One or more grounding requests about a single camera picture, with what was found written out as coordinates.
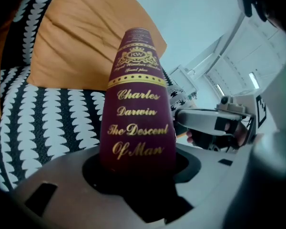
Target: maroon book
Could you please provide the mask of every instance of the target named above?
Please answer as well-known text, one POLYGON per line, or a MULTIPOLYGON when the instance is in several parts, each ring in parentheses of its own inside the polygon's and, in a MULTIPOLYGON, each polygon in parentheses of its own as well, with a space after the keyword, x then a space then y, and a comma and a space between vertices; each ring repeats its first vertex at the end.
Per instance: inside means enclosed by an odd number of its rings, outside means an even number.
POLYGON ((175 132, 162 68, 148 30, 126 31, 110 74, 100 160, 121 176, 161 177, 175 167, 175 132))

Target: wall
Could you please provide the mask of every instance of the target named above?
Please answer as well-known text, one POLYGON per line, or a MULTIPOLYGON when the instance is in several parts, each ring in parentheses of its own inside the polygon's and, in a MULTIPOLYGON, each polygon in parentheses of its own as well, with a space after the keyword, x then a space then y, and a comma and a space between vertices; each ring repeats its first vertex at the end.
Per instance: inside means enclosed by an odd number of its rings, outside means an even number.
POLYGON ((208 83, 208 80, 202 76, 195 80, 194 84, 197 88, 197 99, 194 99, 197 108, 216 108, 216 104, 219 104, 220 98, 216 95, 215 91, 208 83))
POLYGON ((138 0, 167 43, 162 67, 187 65, 238 19, 237 0, 138 0))

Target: hand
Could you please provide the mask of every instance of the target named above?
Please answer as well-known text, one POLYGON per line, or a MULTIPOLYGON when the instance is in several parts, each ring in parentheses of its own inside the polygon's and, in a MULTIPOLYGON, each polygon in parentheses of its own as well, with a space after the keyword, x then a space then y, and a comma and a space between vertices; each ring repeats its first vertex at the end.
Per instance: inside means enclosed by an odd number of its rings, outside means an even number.
MULTIPOLYGON (((225 125, 225 131, 228 131, 229 128, 230 128, 230 124, 227 123, 225 125)), ((248 133, 247 128, 242 123, 239 123, 235 132, 234 132, 234 137, 237 139, 237 143, 240 147, 242 145, 244 145, 247 133, 248 133)), ((188 130, 186 135, 188 136, 187 142, 195 144, 195 142, 194 142, 195 137, 192 136, 191 130, 188 130)))

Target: orange pillow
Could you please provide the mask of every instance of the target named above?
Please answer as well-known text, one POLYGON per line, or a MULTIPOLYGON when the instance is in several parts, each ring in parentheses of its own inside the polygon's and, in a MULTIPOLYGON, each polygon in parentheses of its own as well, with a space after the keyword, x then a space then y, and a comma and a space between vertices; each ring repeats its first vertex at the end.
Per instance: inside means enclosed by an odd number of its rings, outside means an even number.
POLYGON ((32 53, 28 83, 41 87, 106 90, 127 29, 147 28, 159 57, 166 43, 136 0, 52 0, 32 53))

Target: black and white patterned fabric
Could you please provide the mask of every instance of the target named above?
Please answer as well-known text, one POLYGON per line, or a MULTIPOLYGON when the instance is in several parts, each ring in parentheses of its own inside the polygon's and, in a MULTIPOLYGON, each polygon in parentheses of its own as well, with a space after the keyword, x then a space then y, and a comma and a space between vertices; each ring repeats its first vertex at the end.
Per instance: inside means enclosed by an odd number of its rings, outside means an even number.
MULTIPOLYGON (((97 146, 105 92, 50 89, 26 82, 41 20, 51 0, 23 0, 7 36, 0 72, 0 188, 20 181, 54 158, 97 146)), ((183 90, 164 72, 172 115, 188 107, 183 90)), ((176 134, 184 128, 174 123, 176 134)))

